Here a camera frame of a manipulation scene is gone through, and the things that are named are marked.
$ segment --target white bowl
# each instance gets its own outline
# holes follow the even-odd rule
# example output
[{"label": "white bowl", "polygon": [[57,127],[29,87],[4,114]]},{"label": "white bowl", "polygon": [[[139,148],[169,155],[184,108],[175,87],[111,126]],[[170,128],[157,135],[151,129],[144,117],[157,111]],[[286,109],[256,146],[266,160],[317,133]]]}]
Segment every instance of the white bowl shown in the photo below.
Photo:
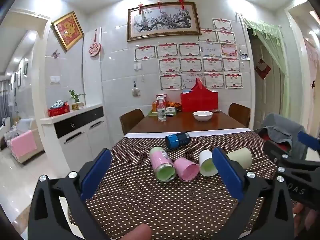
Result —
[{"label": "white bowl", "polygon": [[209,111],[198,111],[192,113],[194,118],[196,118],[200,122],[206,122],[209,121],[213,115],[213,112]]}]

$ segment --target wooden chair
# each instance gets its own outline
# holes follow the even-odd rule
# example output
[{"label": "wooden chair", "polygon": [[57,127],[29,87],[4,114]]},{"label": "wooden chair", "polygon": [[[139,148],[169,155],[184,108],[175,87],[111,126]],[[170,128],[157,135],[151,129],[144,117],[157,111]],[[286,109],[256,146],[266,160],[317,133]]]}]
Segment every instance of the wooden chair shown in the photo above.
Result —
[{"label": "wooden chair", "polygon": [[245,127],[249,127],[250,108],[232,103],[229,107],[228,114],[230,117],[243,124]]},{"label": "wooden chair", "polygon": [[121,123],[123,134],[126,135],[143,118],[144,118],[144,115],[140,109],[134,109],[131,112],[121,115],[120,123]]}]

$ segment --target gold picture frame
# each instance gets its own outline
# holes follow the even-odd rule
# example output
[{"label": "gold picture frame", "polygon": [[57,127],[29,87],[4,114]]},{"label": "gold picture frame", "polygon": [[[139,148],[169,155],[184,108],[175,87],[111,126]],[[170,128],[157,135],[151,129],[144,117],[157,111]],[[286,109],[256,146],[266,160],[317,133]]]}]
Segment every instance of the gold picture frame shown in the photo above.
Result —
[{"label": "gold picture frame", "polygon": [[201,35],[196,3],[184,1],[183,7],[180,2],[164,2],[143,6],[141,14],[139,7],[129,9],[127,41],[169,35]]},{"label": "gold picture frame", "polygon": [[52,29],[66,52],[84,36],[74,11],[52,22]]}]

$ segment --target polka dot tablecloth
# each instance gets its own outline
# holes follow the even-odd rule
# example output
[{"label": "polka dot tablecloth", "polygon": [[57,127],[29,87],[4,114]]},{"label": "polka dot tablecloth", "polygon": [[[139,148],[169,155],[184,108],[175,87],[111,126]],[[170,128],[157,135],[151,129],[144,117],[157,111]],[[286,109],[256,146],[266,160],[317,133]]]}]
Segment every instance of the polka dot tablecloth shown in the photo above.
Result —
[{"label": "polka dot tablecloth", "polygon": [[[199,163],[198,155],[203,150],[220,146],[229,153],[247,147],[252,153],[249,170],[271,179],[276,166],[263,153],[263,143],[252,131],[194,137],[189,145],[175,150],[168,150],[161,138],[122,138],[112,149],[111,167],[86,204],[112,239],[120,239],[141,223],[151,227],[152,239],[212,239],[237,200],[230,196],[219,175],[198,174],[191,182],[178,177],[165,183],[157,181],[149,150],[160,146],[172,161],[185,157]],[[258,199],[245,231],[252,228],[261,204],[262,199]]]}]

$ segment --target potted plant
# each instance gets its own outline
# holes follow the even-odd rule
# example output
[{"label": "potted plant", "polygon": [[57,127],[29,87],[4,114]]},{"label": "potted plant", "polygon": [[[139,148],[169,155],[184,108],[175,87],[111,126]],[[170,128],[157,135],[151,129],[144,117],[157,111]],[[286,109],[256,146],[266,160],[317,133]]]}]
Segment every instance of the potted plant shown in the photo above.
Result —
[{"label": "potted plant", "polygon": [[69,90],[71,98],[74,99],[75,103],[72,104],[72,110],[79,110],[79,107],[83,106],[84,104],[79,100],[79,96],[84,96],[85,94],[76,94],[74,90]]}]

